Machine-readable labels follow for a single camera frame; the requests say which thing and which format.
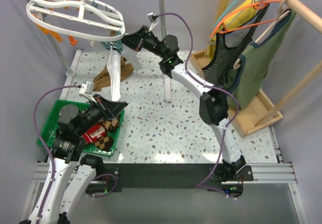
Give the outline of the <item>white striped sock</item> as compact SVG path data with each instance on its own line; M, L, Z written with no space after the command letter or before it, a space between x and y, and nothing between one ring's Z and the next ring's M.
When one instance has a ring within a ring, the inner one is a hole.
M107 70L110 75L111 82L111 100L118 102L121 100L121 54L117 50L110 50Z
M121 53L121 56L131 63L135 71L139 71L142 69L142 65L139 62L136 52L127 47L126 45L123 45L123 51Z

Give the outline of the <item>red christmas sock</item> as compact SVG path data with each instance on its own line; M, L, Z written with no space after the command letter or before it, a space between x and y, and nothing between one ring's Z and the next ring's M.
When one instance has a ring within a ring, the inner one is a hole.
M87 143L94 143L106 134L106 130L100 124L96 124L88 129L82 137Z

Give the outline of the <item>brown argyle sock front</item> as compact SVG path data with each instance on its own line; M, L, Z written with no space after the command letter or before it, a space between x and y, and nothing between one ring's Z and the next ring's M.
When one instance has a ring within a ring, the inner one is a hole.
M94 146L100 150L108 152L112 145L114 144L114 139L109 136L105 136L94 142Z

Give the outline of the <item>brown argyle sock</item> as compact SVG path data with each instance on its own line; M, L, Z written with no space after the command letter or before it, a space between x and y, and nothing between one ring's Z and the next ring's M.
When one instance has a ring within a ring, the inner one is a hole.
M108 152L112 145L114 144L114 139L109 136L105 136L94 142L94 146L100 150Z
M100 125L107 131L107 132L112 132L116 131L117 128L120 125L120 116L117 118L114 118L113 120L102 120L100 122Z

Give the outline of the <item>brown argyle sock back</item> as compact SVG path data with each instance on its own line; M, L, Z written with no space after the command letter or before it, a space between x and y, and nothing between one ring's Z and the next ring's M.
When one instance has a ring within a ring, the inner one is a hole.
M114 118L113 120L102 120L100 122L100 125L107 131L107 132L112 132L116 131L117 128L120 125L120 116L117 118Z

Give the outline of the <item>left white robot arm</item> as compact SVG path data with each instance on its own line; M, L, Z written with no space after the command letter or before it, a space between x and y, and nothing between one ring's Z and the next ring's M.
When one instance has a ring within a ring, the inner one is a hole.
M107 175L101 157L81 157L86 146L83 134L101 120L116 119L127 105L95 94L83 111L74 103L60 109L47 177L37 204L23 223L70 222L71 213L90 182Z

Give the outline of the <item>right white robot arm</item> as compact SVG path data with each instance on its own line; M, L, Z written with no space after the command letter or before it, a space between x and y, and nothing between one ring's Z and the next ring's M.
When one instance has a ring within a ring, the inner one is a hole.
M213 172L236 180L242 174L246 161L234 139L226 135L230 125L226 99L229 93L203 82L199 76L187 69L178 56L178 39L174 35L166 35L163 40L159 40L147 26L142 26L137 32L126 34L121 42L135 52L145 49L159 56L162 73L181 83L199 99L199 116L212 128L220 143L222 163L216 164Z

